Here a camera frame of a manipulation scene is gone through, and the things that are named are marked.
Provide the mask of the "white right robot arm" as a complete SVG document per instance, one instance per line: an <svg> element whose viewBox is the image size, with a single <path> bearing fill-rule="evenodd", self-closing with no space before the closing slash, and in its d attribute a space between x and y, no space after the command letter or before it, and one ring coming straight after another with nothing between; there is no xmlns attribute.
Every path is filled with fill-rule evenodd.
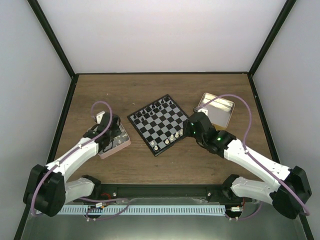
<svg viewBox="0 0 320 240"><path fill-rule="evenodd" d="M289 219L310 215L306 203L312 195L304 169L290 168L277 163L247 147L245 142L225 130L216 130L209 117L196 112L183 122L183 135L211 154L220 156L245 168L260 180L234 176L222 188L223 198L229 202L236 198L250 198L270 204Z"/></svg>

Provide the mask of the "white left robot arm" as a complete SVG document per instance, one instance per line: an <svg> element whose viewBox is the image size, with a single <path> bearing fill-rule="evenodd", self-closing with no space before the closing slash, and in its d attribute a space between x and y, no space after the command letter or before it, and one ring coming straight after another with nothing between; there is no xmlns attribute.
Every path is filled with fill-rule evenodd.
<svg viewBox="0 0 320 240"><path fill-rule="evenodd" d="M33 213L39 211L53 217L66 203L80 198L97 202L101 198L100 180L83 175L78 180L68 181L79 167L112 146L114 138L121 134L118 115L102 111L95 121L96 124L63 156L45 166L37 164L31 169L23 202Z"/></svg>

